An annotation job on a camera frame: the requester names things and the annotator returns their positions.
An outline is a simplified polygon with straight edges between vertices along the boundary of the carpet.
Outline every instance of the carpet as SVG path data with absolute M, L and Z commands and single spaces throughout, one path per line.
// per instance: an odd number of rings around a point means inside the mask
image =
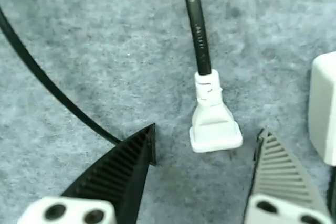
M 123 140 L 155 122 L 138 223 L 241 223 L 256 136 L 269 127 L 322 195 L 329 167 L 307 132 L 310 67 L 336 50 L 335 0 L 202 0 L 223 98 L 244 144 L 193 153 L 196 61 L 185 0 L 0 0 L 36 61 Z M 113 145 L 65 109 L 0 34 L 0 223 L 62 193 Z

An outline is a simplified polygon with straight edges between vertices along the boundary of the triangular plastic part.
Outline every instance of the triangular plastic part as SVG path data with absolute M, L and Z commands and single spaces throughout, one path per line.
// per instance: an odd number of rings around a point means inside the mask
M 62 196 L 108 201 L 118 223 L 136 223 L 149 164 L 156 165 L 154 124 L 106 153 Z
M 318 188 L 297 158 L 268 129 L 261 131 L 258 143 L 251 194 L 269 195 L 327 214 Z

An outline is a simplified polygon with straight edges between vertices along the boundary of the white plastic block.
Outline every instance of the white plastic block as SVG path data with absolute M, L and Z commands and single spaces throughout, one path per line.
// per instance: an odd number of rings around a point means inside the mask
M 223 103 L 219 74 L 195 74 L 197 108 L 189 130 L 194 152 L 212 152 L 240 147 L 243 137 L 231 111 Z
M 308 123 L 315 149 L 325 163 L 336 166 L 336 52 L 313 61 Z
M 31 204 L 17 224 L 117 224 L 111 203 L 67 197 L 46 197 Z
M 248 200 L 244 224 L 333 224 L 319 211 L 264 194 Z

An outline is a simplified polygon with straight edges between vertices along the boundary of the power cord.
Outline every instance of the power cord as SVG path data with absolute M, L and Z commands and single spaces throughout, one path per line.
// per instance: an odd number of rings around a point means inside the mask
M 0 8 L 0 28 L 4 33 L 6 39 L 16 51 L 20 59 L 25 63 L 29 70 L 35 77 L 44 85 L 44 87 L 69 111 L 71 111 L 79 120 L 89 126 L 96 133 L 104 137 L 112 144 L 119 144 L 121 141 L 113 136 L 111 133 L 104 130 L 94 120 L 82 112 L 69 98 L 53 83 L 53 81 L 46 75 L 42 68 L 33 59 L 27 48 L 23 45 L 20 38 L 17 36 L 8 19 Z
M 190 28 L 193 35 L 198 73 L 200 76 L 211 74 L 211 61 L 201 0 L 185 0 L 188 10 Z

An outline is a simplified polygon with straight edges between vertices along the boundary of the white plug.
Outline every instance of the white plug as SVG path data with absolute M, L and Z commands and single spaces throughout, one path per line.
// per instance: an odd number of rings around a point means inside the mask
M 219 74 L 195 74 L 197 108 L 189 130 L 194 152 L 212 152 L 238 148 L 243 144 L 242 133 L 231 111 L 223 103 Z
M 117 224 L 114 206 L 103 200 L 45 197 L 32 203 L 17 224 Z
M 315 149 L 325 163 L 336 166 L 336 52 L 313 61 L 308 124 Z

